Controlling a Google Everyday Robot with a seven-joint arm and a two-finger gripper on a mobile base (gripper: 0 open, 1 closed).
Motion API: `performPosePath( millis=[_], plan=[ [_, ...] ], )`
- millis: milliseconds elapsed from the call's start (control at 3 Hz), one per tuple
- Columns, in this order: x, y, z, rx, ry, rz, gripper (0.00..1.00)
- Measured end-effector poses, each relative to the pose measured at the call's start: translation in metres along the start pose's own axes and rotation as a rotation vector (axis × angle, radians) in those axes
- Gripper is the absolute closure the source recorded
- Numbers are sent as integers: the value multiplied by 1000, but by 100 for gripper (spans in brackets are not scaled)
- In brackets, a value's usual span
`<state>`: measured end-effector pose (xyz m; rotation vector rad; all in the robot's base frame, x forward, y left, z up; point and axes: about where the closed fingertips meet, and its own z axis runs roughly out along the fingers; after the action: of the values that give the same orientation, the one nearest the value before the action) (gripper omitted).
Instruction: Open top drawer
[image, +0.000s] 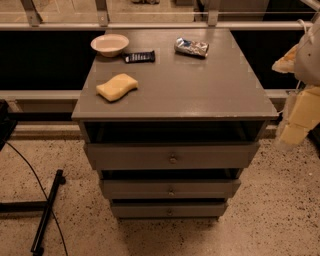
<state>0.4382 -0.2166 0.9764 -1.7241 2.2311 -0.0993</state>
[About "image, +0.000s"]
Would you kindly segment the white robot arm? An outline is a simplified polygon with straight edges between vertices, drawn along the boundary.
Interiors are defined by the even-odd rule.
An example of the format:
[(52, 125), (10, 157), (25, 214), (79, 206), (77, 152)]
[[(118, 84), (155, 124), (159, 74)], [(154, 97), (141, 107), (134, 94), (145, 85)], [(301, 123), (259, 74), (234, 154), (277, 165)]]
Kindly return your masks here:
[(299, 43), (278, 59), (272, 70), (293, 73), (298, 84), (305, 85), (286, 99), (276, 133), (279, 145), (297, 146), (320, 124), (320, 23), (304, 28)]

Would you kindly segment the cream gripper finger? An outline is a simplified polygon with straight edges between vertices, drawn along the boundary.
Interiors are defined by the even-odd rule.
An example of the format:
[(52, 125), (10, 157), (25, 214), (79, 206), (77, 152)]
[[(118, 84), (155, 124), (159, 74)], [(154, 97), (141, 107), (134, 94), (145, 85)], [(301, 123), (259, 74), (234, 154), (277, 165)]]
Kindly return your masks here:
[(275, 61), (272, 70), (278, 73), (293, 73), (296, 59), (297, 45), (294, 45), (283, 57)]
[(278, 127), (280, 143), (299, 145), (320, 123), (320, 87), (307, 87), (287, 100), (283, 121)]

